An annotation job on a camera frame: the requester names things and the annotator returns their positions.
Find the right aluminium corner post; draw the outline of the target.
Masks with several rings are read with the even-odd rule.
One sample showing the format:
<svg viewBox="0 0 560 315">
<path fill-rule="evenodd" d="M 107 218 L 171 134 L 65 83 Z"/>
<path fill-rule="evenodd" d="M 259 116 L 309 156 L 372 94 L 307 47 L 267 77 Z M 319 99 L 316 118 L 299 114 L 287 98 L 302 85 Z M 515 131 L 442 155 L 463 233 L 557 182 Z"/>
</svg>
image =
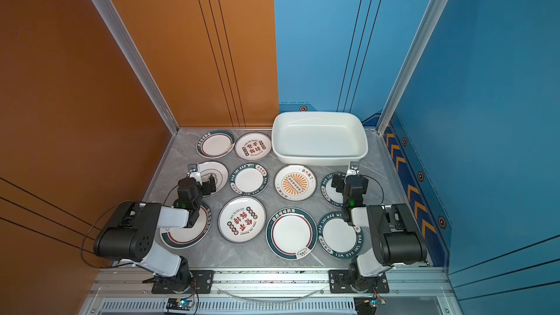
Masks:
<svg viewBox="0 0 560 315">
<path fill-rule="evenodd" d="M 383 135 L 449 0 L 430 0 L 376 126 Z"/>
</svg>

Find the left aluminium corner post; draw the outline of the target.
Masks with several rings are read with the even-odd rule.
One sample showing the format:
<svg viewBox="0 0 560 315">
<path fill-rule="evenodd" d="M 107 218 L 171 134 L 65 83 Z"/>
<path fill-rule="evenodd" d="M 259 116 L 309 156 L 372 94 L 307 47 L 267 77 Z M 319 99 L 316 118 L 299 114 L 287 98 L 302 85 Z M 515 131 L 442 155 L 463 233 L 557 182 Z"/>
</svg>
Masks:
<svg viewBox="0 0 560 315">
<path fill-rule="evenodd" d="M 122 18 L 120 17 L 112 0 L 91 0 L 102 17 L 103 22 L 118 44 L 121 52 L 140 81 L 142 87 L 149 96 L 151 102 L 159 113 L 162 121 L 170 131 L 172 136 L 176 136 L 179 131 L 179 124 L 176 121 L 163 93 L 161 93 L 152 73 L 142 58 L 139 49 L 132 36 L 129 34 Z"/>
</svg>

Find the green lettered rim plate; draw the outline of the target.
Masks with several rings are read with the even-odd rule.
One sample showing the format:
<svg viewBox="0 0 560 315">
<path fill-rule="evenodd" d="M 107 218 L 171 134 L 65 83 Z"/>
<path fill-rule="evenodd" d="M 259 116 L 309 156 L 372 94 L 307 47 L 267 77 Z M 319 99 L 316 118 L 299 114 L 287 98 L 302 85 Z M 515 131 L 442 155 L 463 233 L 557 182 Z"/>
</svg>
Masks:
<svg viewBox="0 0 560 315">
<path fill-rule="evenodd" d="M 268 185 L 268 171 L 257 163 L 245 163 L 230 175 L 229 185 L 239 195 L 260 194 Z"/>
</svg>

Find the red character plate back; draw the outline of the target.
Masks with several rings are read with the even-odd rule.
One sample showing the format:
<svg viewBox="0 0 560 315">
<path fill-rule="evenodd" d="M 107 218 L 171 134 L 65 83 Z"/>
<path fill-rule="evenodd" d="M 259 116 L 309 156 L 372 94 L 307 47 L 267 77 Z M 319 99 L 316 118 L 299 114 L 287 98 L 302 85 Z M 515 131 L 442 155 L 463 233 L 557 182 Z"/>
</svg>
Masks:
<svg viewBox="0 0 560 315">
<path fill-rule="evenodd" d="M 234 152 L 240 159 L 248 162 L 262 160 L 272 152 L 272 141 L 264 133 L 248 133 L 236 141 Z"/>
</svg>

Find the right circuit board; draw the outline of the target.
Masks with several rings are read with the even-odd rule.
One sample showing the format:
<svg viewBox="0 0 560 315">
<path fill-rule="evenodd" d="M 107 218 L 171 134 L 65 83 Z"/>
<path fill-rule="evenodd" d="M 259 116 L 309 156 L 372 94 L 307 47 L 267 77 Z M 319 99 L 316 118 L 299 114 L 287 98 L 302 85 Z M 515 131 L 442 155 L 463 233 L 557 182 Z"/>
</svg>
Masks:
<svg viewBox="0 0 560 315">
<path fill-rule="evenodd" d="M 357 315 L 375 315 L 379 306 L 384 306 L 386 300 L 383 298 L 354 298 L 354 308 Z"/>
</svg>

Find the green lettered plate right middle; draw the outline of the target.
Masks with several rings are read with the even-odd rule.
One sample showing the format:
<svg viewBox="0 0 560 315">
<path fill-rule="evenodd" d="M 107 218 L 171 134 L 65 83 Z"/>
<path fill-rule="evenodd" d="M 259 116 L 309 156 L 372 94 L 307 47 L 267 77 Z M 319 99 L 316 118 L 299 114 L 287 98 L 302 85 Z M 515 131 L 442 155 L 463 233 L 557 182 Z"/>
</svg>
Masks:
<svg viewBox="0 0 560 315">
<path fill-rule="evenodd" d="M 343 196 L 341 193 L 338 193 L 332 186 L 332 180 L 336 175 L 342 176 L 342 178 L 345 177 L 345 174 L 341 172 L 330 173 L 322 180 L 320 189 L 323 198 L 328 204 L 334 207 L 341 208 L 344 202 Z"/>
</svg>

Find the red character plate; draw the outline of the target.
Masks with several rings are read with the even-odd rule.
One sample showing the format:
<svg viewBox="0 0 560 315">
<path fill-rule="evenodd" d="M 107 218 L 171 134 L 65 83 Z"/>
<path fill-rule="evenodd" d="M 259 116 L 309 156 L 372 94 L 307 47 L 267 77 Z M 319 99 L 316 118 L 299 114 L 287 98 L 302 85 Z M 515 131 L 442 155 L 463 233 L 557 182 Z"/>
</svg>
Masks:
<svg viewBox="0 0 560 315">
<path fill-rule="evenodd" d="M 272 152 L 272 141 L 264 133 L 248 133 L 236 141 L 234 152 L 240 159 L 248 162 L 262 160 Z"/>
<path fill-rule="evenodd" d="M 227 241 L 241 244 L 255 239 L 267 220 L 264 205 L 256 198 L 240 196 L 222 208 L 217 226 Z"/>
</svg>

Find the aluminium corner post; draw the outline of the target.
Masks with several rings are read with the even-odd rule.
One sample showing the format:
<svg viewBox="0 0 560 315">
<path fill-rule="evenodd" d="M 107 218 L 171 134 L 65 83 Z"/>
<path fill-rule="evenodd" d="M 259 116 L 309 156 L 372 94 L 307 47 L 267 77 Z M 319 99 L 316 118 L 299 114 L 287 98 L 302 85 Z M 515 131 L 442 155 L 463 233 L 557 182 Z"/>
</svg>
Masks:
<svg viewBox="0 0 560 315">
<path fill-rule="evenodd" d="M 430 0 L 376 126 L 383 135 L 449 0 Z"/>
<path fill-rule="evenodd" d="M 142 87 L 149 96 L 151 102 L 159 113 L 162 121 L 170 131 L 172 136 L 176 136 L 179 131 L 179 124 L 176 121 L 163 93 L 161 93 L 152 73 L 142 58 L 139 49 L 132 36 L 129 34 L 122 18 L 120 17 L 112 0 L 91 0 L 102 17 L 103 22 L 118 44 L 121 52 L 140 81 Z"/>
</svg>

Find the red character plate front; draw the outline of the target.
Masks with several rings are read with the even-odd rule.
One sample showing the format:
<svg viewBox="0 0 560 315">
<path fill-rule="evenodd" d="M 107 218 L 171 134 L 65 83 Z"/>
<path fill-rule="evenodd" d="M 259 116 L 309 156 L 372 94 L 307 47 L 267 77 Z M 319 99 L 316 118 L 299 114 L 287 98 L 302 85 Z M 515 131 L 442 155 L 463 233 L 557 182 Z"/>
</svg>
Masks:
<svg viewBox="0 0 560 315">
<path fill-rule="evenodd" d="M 264 205 L 256 198 L 240 196 L 222 208 L 217 226 L 227 241 L 241 244 L 255 239 L 267 220 Z"/>
</svg>

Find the aluminium front rail frame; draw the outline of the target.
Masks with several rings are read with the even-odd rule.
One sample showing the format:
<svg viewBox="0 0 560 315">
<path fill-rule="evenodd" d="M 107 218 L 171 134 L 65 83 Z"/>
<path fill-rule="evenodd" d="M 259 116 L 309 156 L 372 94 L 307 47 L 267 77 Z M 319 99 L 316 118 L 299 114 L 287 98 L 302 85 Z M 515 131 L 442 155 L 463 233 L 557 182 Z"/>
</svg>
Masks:
<svg viewBox="0 0 560 315">
<path fill-rule="evenodd" d="M 357 314 L 354 298 L 386 300 L 376 314 L 461 314 L 459 301 L 442 268 L 398 266 L 385 275 L 390 292 L 330 292 L 333 268 L 210 268 L 208 295 L 155 295 L 149 277 L 136 268 L 101 271 L 80 309 L 81 314 L 166 314 L 169 298 L 192 298 L 194 314 Z"/>
</svg>

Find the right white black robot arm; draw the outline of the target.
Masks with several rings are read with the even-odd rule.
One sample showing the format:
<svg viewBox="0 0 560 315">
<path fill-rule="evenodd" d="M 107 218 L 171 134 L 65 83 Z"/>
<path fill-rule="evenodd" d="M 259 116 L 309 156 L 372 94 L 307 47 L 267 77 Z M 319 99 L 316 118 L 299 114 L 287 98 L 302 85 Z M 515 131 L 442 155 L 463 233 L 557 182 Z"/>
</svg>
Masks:
<svg viewBox="0 0 560 315">
<path fill-rule="evenodd" d="M 371 248 L 349 264 L 347 284 L 358 293 L 376 290 L 382 277 L 397 264 L 427 262 L 428 251 L 407 204 L 366 205 L 368 179 L 336 174 L 331 186 L 342 195 L 341 218 L 350 227 L 370 231 Z"/>
</svg>

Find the large green rim plate front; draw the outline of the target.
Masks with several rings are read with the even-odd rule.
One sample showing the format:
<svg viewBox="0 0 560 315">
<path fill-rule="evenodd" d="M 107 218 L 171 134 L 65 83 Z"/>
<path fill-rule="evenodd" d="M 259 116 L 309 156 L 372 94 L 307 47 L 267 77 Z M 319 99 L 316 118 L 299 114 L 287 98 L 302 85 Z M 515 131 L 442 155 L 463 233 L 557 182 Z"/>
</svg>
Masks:
<svg viewBox="0 0 560 315">
<path fill-rule="evenodd" d="M 300 260 L 312 253 L 318 229 L 312 216 L 303 209 L 287 207 L 268 221 L 266 240 L 271 251 L 284 260 Z"/>
</svg>

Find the orange sunburst plate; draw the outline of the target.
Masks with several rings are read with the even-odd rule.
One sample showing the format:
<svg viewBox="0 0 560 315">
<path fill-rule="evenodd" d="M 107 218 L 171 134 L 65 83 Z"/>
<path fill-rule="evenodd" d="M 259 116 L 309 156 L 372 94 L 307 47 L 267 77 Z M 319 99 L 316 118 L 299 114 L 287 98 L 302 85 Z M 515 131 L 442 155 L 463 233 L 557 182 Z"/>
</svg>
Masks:
<svg viewBox="0 0 560 315">
<path fill-rule="evenodd" d="M 287 165 L 277 172 L 274 187 L 276 192 L 288 201 L 304 201 L 316 191 L 317 177 L 306 166 Z"/>
</svg>

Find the white plastic bin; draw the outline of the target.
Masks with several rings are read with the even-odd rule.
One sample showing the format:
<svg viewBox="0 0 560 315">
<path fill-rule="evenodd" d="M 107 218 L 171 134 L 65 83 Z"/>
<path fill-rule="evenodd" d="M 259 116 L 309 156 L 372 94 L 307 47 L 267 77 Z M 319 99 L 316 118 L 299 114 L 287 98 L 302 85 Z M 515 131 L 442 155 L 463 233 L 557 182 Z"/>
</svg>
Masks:
<svg viewBox="0 0 560 315">
<path fill-rule="evenodd" d="M 283 112 L 274 120 L 271 139 L 285 164 L 347 166 L 369 150 L 360 119 L 345 112 Z"/>
</svg>

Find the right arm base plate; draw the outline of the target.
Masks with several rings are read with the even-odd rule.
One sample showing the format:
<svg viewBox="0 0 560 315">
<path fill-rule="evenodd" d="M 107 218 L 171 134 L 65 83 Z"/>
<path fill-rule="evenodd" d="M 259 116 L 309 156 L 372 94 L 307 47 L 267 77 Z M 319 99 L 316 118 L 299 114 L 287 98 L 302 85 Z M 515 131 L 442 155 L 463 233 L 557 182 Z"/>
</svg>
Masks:
<svg viewBox="0 0 560 315">
<path fill-rule="evenodd" d="M 348 270 L 330 270 L 329 286 L 333 294 L 342 293 L 381 293 L 390 292 L 386 275 L 377 277 L 352 276 Z"/>
</svg>

